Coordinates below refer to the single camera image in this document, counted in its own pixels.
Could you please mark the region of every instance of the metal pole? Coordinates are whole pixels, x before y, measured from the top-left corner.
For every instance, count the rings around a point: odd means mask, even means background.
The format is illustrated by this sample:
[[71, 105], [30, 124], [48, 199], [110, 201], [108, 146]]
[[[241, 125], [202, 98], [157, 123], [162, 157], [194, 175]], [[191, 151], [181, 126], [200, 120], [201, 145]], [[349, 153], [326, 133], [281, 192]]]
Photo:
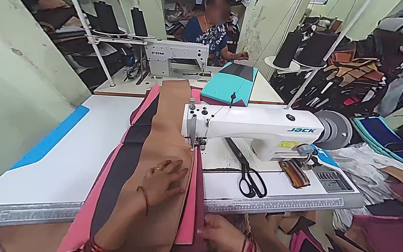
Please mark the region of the metal pole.
[[100, 64], [102, 65], [102, 69], [104, 69], [105, 75], [108, 78], [108, 82], [110, 83], [110, 87], [113, 87], [115, 84], [113, 83], [113, 80], [111, 78], [110, 72], [108, 71], [107, 66], [105, 65], [104, 59], [102, 58], [102, 55], [100, 55], [99, 48], [97, 47], [97, 43], [92, 37], [90, 27], [88, 26], [87, 23], [87, 18], [83, 14], [82, 9], [80, 8], [79, 2], [77, 0], [72, 0], [74, 4], [74, 8], [76, 9], [77, 15], [79, 16], [80, 21], [82, 22], [83, 28], [85, 29], [85, 32], [87, 34], [88, 42], [93, 46], [94, 51], [96, 52], [97, 58], [99, 59]]
[[[341, 42], [341, 40], [344, 38], [344, 36], [346, 35], [346, 33], [349, 32], [349, 30], [351, 29], [351, 27], [354, 25], [354, 23], [359, 19], [360, 15], [363, 13], [363, 11], [365, 11], [366, 7], [368, 6], [368, 4], [371, 2], [372, 0], [366, 0], [366, 2], [362, 5], [362, 8], [360, 8], [360, 10], [357, 12], [357, 14], [355, 14], [354, 18], [351, 20], [350, 24], [348, 26], [346, 26], [346, 28], [341, 32], [340, 36], [337, 38], [337, 40], [335, 41], [335, 43], [332, 45], [332, 47], [330, 48], [330, 50], [327, 52], [326, 56], [324, 56], [323, 60], [327, 61], [329, 59], [329, 57], [333, 54], [334, 50], [337, 48], [337, 46], [339, 45], [339, 43]], [[294, 95], [294, 97], [292, 98], [292, 100], [288, 103], [288, 105], [285, 107], [285, 109], [291, 109], [292, 105], [295, 103], [295, 101], [299, 98], [299, 96], [301, 96], [301, 94], [304, 92], [304, 90], [306, 89], [307, 85], [309, 84], [309, 82], [313, 79], [313, 77], [316, 75], [316, 73], [319, 71], [319, 69], [315, 69], [310, 76], [307, 78], [307, 80], [303, 83], [303, 85], [301, 85], [301, 87], [299, 88], [298, 92], [296, 92], [296, 94]]]

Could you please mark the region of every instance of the bangle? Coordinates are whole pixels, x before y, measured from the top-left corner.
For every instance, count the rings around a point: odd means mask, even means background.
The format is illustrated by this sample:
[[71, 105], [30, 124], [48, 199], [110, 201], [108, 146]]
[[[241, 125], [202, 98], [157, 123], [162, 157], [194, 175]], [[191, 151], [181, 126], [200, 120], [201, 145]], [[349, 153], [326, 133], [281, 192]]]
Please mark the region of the bangle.
[[139, 189], [141, 189], [142, 194], [144, 195], [144, 198], [146, 199], [146, 216], [147, 216], [147, 214], [149, 213], [149, 199], [147, 198], [147, 193], [144, 190], [144, 188], [142, 186], [138, 186], [136, 191], [138, 191]]

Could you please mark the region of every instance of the black thread spool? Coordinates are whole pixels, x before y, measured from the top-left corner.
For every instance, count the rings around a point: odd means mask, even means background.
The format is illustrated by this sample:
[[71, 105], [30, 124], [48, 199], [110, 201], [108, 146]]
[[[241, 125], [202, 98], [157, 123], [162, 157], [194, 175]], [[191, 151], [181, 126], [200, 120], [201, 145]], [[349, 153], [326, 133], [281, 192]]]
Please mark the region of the black thread spool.
[[322, 67], [326, 64], [323, 61], [329, 49], [335, 43], [338, 34], [330, 31], [316, 31], [304, 49], [296, 57], [296, 60], [306, 66]]
[[273, 60], [273, 65], [280, 68], [289, 68], [302, 39], [303, 34], [300, 31], [289, 32], [276, 58]]
[[137, 7], [133, 7], [131, 10], [133, 27], [135, 29], [135, 35], [139, 37], [148, 37], [146, 22], [144, 21], [144, 15]]
[[120, 34], [119, 26], [116, 21], [113, 7], [103, 1], [95, 2], [94, 8], [96, 10], [99, 32], [105, 32], [110, 34]]

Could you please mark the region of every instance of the woman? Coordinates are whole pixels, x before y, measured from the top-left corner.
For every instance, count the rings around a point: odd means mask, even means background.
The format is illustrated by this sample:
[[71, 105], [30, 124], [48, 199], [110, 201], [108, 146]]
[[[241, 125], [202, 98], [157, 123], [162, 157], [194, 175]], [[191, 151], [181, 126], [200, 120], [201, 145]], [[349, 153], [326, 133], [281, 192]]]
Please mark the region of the woman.
[[205, 14], [189, 20], [181, 39], [193, 43], [209, 43], [210, 66], [224, 66], [231, 60], [248, 60], [248, 52], [228, 51], [228, 36], [223, 26], [230, 17], [228, 0], [205, 0]]

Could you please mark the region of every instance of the orange fabric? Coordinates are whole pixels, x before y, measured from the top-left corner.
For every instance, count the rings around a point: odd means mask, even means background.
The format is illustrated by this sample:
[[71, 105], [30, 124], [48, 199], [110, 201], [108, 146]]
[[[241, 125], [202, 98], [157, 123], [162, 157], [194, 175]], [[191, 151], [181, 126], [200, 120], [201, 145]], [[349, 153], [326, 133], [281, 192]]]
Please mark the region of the orange fabric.
[[[163, 160], [183, 160], [182, 169], [190, 171], [181, 186], [188, 190], [192, 172], [192, 152], [181, 135], [184, 105], [189, 103], [191, 89], [188, 80], [163, 81], [158, 110], [152, 120], [152, 130], [144, 142], [138, 166], [122, 190], [136, 191], [146, 172]], [[174, 244], [186, 195], [174, 197], [149, 209], [148, 216], [139, 216], [130, 225], [125, 246], [120, 251], [169, 252]]]

